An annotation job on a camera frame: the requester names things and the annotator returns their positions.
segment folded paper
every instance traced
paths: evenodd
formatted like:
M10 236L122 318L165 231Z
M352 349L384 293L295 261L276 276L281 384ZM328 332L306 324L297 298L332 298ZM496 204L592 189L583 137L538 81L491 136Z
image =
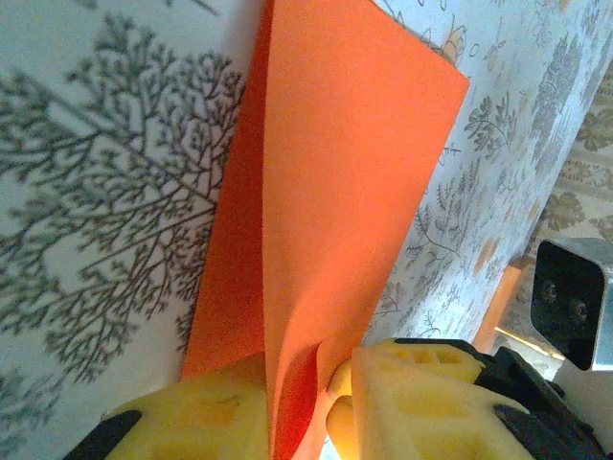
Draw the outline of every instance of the folded paper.
M319 453L467 86L368 0L266 5L184 377L265 351L274 458Z

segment yellow plastic part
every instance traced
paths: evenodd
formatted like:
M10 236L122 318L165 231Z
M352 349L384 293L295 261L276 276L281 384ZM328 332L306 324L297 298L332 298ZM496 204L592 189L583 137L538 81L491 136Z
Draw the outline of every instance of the yellow plastic part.
M358 460L358 442L353 422L351 396L341 396L332 406L326 418L328 436L342 460Z
M473 383L484 364L468 353L446 344L400 344L392 338L372 347L420 368ZM330 380L328 392L331 397L340 397L332 406L326 419L328 435L343 460L357 460L357 435L352 410L352 361L341 364Z
M526 409L485 388L359 348L352 394L362 460L532 460L492 411Z
M263 355L128 402L138 423L108 460L267 460Z

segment wallpaper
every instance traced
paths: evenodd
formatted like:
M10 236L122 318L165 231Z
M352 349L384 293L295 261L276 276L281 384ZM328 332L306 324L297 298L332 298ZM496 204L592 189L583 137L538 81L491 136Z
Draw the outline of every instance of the wallpaper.
M59 458L177 379L261 3L0 3L0 459ZM613 5L377 4L470 90L366 341L471 338L608 65Z
M544 239L556 237L613 242L613 65L585 115L526 254L535 258L538 245ZM502 325L547 347L546 339L534 329L530 319L534 266L529 270Z
M141 3L0 6L0 459L178 378L261 5Z
M453 62L470 89L366 343L391 335L470 339L505 266L524 252L601 82L613 4L377 4ZM598 133L590 142L605 142Z

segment orange sheet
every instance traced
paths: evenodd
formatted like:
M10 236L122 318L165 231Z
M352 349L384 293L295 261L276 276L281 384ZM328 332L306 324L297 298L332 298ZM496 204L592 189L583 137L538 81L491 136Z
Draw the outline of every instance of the orange sheet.
M265 350L274 458L316 458L467 86L369 0L268 2L184 377Z

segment branch print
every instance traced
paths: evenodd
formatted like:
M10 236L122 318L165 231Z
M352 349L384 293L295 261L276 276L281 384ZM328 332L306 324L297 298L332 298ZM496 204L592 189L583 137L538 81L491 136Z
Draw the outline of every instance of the branch print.
M78 5L85 7L89 10L95 10L98 8L98 0L73 0ZM191 0L196 6L201 8L203 11L213 14L215 16L219 16L219 12L211 7L207 2L203 0ZM171 7L174 4L174 0L164 0L164 4L167 7Z
M18 369L0 371L0 459L8 459L28 440L31 430L54 414L61 380L51 377L27 384Z
M0 81L0 180L32 192L0 235L1 333L44 327L65 375L91 382L171 299L193 308L244 91L231 64L178 58L109 14L66 76L83 103L22 72ZM94 259L65 267L70 282L50 268L66 246Z
M439 184L436 204L426 204L418 210L412 232L417 236L404 249L408 259L405 269L423 263L412 303L425 299L448 275L447 269L455 261L465 268L462 247L470 234L474 210L471 202L477 196L479 167L480 160L473 161L460 177Z
M388 281L376 306L371 328L376 327L378 322L388 314L400 312L400 302L406 296L406 293L406 289L400 282Z
M469 132L475 151L485 151L487 160L498 158L502 150L509 153L517 129L517 113L510 109L509 93L494 106L486 96L478 108L470 112L464 131Z

